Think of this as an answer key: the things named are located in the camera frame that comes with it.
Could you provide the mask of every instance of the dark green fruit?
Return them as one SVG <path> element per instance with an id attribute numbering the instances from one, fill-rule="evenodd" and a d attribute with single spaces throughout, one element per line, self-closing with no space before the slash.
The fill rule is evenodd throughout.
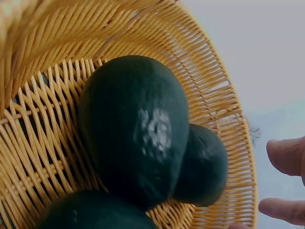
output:
<path id="1" fill-rule="evenodd" d="M 225 189 L 228 156 L 219 137 L 211 130 L 190 124 L 189 139 L 173 198 L 207 207 Z"/>
<path id="2" fill-rule="evenodd" d="M 52 204 L 36 229 L 157 229 L 138 208 L 101 191 L 69 194 Z"/>
<path id="3" fill-rule="evenodd" d="M 189 133 L 172 71 L 143 56 L 113 59 L 87 81 L 79 126 L 108 191 L 142 210 L 173 193 Z"/>

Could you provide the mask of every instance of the white wall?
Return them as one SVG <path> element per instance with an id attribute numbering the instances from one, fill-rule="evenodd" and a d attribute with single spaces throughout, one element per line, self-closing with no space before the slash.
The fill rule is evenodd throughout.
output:
<path id="1" fill-rule="evenodd" d="M 301 179 L 280 174 L 265 149 L 270 139 L 305 133 L 305 1 L 182 2 L 214 42 L 250 123 L 261 128 L 262 136 L 254 149 L 259 199 L 305 199 Z M 268 228 L 300 227 L 259 214 L 258 229 Z"/>
<path id="2" fill-rule="evenodd" d="M 182 2 L 210 35 L 245 110 L 263 112 L 305 97 L 305 2 Z"/>

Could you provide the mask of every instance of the basket weave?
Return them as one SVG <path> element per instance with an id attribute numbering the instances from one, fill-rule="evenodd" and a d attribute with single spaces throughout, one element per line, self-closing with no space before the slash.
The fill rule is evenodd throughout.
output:
<path id="1" fill-rule="evenodd" d="M 176 0 L 2 0 L 0 3 L 0 213 L 33 228 L 65 193 L 102 188 L 86 156 L 76 108 L 91 73 L 138 54 L 175 73 L 190 122 L 213 129 L 229 156 L 222 198 L 209 208 L 169 200 L 148 212 L 164 229 L 256 224 L 248 127 L 211 41 Z"/>

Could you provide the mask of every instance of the wicker basket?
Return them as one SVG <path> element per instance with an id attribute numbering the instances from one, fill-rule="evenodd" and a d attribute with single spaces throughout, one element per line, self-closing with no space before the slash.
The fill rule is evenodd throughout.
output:
<path id="1" fill-rule="evenodd" d="M 190 122 L 213 129 L 229 156 L 217 203 L 169 200 L 149 216 L 161 229 L 255 227 L 255 167 L 241 106 L 211 41 L 179 1 L 2 0 L 0 27 L 0 213 L 7 228 L 33 228 L 54 199 L 102 187 L 84 153 L 76 106 L 94 69 L 128 54 L 172 69 Z"/>

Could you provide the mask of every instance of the human hand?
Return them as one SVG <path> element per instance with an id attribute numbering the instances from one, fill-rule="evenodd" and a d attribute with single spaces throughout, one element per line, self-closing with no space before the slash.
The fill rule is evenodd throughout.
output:
<path id="1" fill-rule="evenodd" d="M 269 141 L 266 148 L 269 160 L 277 170 L 290 176 L 305 177 L 305 137 Z M 305 201 L 303 200 L 266 198 L 259 203 L 258 210 L 265 215 L 294 225 L 305 225 Z M 249 227 L 231 225 L 229 229 L 249 229 Z"/>

